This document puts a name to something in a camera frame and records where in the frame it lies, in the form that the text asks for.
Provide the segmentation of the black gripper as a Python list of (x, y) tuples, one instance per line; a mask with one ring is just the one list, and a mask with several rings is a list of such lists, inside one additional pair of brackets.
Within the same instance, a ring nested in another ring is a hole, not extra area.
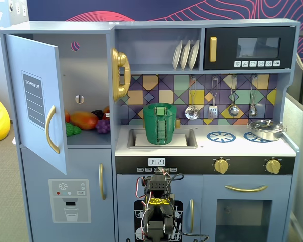
[(150, 190), (157, 195), (169, 194), (170, 181), (168, 175), (154, 174), (150, 179)]

